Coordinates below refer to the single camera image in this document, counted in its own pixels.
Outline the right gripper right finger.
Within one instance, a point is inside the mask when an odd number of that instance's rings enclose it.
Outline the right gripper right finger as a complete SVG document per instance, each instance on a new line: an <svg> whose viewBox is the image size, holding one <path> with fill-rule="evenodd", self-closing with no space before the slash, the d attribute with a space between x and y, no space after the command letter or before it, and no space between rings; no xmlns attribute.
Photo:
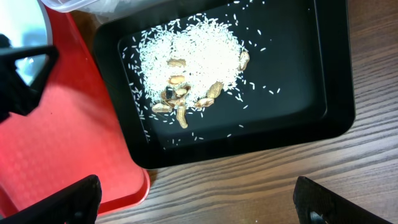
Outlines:
<svg viewBox="0 0 398 224"><path fill-rule="evenodd" d="M389 223L304 176L297 178L293 201L300 223Z"/></svg>

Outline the rice food scraps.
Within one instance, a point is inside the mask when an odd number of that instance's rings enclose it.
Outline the rice food scraps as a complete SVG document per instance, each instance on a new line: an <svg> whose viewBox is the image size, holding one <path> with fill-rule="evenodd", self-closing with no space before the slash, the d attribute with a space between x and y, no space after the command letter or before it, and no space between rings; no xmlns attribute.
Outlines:
<svg viewBox="0 0 398 224"><path fill-rule="evenodd" d="M121 38L135 147L166 151L277 125L271 100L280 88L266 72L265 11L265 1L233 1Z"/></svg>

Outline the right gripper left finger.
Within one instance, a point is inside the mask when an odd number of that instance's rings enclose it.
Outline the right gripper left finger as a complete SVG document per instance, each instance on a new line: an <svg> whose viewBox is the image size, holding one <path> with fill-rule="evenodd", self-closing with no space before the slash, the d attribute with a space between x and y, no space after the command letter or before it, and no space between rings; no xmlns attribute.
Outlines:
<svg viewBox="0 0 398 224"><path fill-rule="evenodd" d="M2 224L94 224L102 198L97 175L89 175L53 195L3 218Z"/></svg>

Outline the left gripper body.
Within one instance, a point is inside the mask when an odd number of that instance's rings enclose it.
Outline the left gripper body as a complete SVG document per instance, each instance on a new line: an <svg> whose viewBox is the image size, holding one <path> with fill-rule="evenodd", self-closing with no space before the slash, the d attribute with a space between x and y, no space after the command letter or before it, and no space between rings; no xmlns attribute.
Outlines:
<svg viewBox="0 0 398 224"><path fill-rule="evenodd" d="M15 74L15 72L15 61L1 61L1 122L10 117L10 111L13 108L10 78Z"/></svg>

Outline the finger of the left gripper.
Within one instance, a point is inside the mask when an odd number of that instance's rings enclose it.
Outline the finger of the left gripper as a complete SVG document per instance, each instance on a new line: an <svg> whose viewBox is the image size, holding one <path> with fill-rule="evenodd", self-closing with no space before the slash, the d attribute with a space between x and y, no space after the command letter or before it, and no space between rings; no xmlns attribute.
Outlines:
<svg viewBox="0 0 398 224"><path fill-rule="evenodd" d="M10 114L16 113L26 116L38 107L49 75L58 59L58 50L53 45L1 49L1 61L15 61L15 65L16 60L37 55L46 55L48 60L44 63L43 68L39 70L31 85L27 85L17 71L10 78L13 100L13 108Z"/></svg>

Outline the light blue plate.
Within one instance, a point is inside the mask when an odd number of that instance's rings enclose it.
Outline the light blue plate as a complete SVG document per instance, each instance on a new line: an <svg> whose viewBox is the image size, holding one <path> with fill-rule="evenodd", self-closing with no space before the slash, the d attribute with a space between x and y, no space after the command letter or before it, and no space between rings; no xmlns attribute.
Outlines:
<svg viewBox="0 0 398 224"><path fill-rule="evenodd" d="M1 0L1 34L14 48L51 45L52 29L44 4L39 0ZM46 55L19 59L17 72L31 85L47 60Z"/></svg>

